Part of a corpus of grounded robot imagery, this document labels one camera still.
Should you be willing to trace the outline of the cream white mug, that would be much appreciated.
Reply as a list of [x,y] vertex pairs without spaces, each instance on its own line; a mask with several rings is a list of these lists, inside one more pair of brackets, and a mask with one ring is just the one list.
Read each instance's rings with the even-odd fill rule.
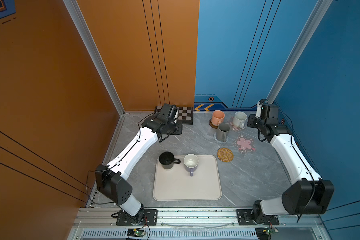
[[246,113],[236,112],[234,114],[232,123],[235,128],[244,129],[246,127],[247,120],[248,120],[248,116]]

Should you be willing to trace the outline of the pink flower coaster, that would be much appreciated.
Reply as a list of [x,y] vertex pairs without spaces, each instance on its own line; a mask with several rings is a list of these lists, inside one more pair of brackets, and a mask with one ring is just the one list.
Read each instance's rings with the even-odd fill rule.
[[241,153],[256,151],[256,148],[254,146],[254,140],[252,138],[246,138],[243,135],[239,135],[238,138],[234,140],[234,145],[238,148],[238,151]]
[[233,124],[233,117],[231,117],[230,118],[230,120],[229,120],[229,122],[228,122],[228,124],[230,125],[230,127],[232,128],[232,130],[234,131],[234,132],[238,132],[238,131],[241,131],[241,130],[245,130],[247,127],[246,126],[244,126],[243,128],[237,128],[234,124]]

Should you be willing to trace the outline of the black mug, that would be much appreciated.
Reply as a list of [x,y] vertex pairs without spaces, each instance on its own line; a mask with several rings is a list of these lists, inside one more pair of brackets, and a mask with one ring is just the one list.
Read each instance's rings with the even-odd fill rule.
[[160,154],[159,162],[165,170],[170,170],[174,165],[180,164],[181,160],[175,158],[174,154],[171,152],[164,152]]

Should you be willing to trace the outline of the grey green mug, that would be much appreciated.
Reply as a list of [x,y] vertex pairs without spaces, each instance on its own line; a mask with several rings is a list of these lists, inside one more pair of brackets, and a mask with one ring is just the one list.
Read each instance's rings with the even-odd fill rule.
[[228,138],[230,132],[230,125],[227,123],[221,123],[216,132],[216,136],[220,141],[224,141]]

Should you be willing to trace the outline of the white mug purple handle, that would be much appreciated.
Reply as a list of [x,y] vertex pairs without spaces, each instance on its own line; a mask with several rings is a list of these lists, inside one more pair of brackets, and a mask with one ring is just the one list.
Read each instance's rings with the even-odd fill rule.
[[199,165],[199,158],[194,154],[188,154],[184,157],[184,166],[187,172],[191,177],[194,176],[194,173]]

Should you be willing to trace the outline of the brown wooden round coaster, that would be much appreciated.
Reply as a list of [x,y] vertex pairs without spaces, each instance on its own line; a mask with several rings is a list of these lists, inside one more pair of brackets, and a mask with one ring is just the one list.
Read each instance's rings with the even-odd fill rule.
[[217,128],[218,128],[218,126],[215,126],[215,125],[212,123],[212,120],[211,120],[211,119],[209,120],[209,125],[210,125],[211,128],[214,128],[214,129],[217,129]]

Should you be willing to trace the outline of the orange peach mug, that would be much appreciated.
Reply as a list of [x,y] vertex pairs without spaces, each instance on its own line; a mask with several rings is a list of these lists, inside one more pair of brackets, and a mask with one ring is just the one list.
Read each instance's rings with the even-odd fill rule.
[[221,123],[224,122],[225,119],[225,113],[220,110],[213,111],[211,123],[212,125],[218,127]]

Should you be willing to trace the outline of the woven rattan round coaster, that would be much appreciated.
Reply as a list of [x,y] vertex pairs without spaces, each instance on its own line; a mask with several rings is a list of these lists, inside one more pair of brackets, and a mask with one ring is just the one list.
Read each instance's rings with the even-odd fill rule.
[[234,159],[234,153],[228,148],[220,148],[217,151],[217,157],[224,163],[229,163]]

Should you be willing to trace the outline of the beige rectangular serving tray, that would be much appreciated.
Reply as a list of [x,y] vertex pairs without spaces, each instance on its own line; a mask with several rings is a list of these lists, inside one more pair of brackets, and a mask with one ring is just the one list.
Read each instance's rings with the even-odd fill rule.
[[219,200],[222,196],[217,159],[198,155],[199,164],[191,177],[184,163],[166,170],[157,161],[153,197],[156,201]]

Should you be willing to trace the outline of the blue woven round coaster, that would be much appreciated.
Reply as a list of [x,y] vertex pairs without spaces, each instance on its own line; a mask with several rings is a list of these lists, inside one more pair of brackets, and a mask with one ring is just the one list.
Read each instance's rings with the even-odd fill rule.
[[217,138],[217,136],[214,135],[214,140],[215,140],[217,143],[224,144],[224,143],[226,143],[226,142],[229,140],[229,138],[227,138],[227,139],[224,140],[224,141],[220,141],[220,140]]

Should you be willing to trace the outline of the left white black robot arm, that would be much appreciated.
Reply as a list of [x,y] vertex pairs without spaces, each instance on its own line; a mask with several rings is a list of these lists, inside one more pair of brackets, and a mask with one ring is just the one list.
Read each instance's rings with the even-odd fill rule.
[[157,141],[165,140],[163,135],[168,138],[182,134],[178,117],[179,109],[175,105],[164,104],[159,112],[138,122],[138,133],[117,157],[94,170],[97,190],[120,207],[133,224],[142,222],[144,205],[133,195],[127,179],[145,152]]

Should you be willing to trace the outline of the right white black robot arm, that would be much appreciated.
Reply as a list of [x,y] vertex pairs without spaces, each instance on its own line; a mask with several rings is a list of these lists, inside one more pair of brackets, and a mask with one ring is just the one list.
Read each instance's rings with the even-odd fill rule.
[[254,203],[250,219],[258,225],[272,224],[279,215],[324,214],[335,187],[314,170],[300,151],[293,131],[279,123],[279,107],[262,99],[255,114],[249,116],[247,126],[258,130],[276,150],[291,186],[278,198]]

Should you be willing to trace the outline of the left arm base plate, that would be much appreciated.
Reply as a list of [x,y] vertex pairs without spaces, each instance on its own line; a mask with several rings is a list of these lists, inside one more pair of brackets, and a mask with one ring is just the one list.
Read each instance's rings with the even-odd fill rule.
[[135,216],[120,210],[117,214],[117,226],[155,226],[158,219],[158,210],[142,209]]

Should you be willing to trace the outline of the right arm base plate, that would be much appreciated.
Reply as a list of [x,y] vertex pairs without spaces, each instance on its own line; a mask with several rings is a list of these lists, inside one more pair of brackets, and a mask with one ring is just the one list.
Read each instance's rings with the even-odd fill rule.
[[255,213],[250,209],[238,209],[236,213],[240,226],[278,226],[280,224],[278,216],[264,215],[261,211]]

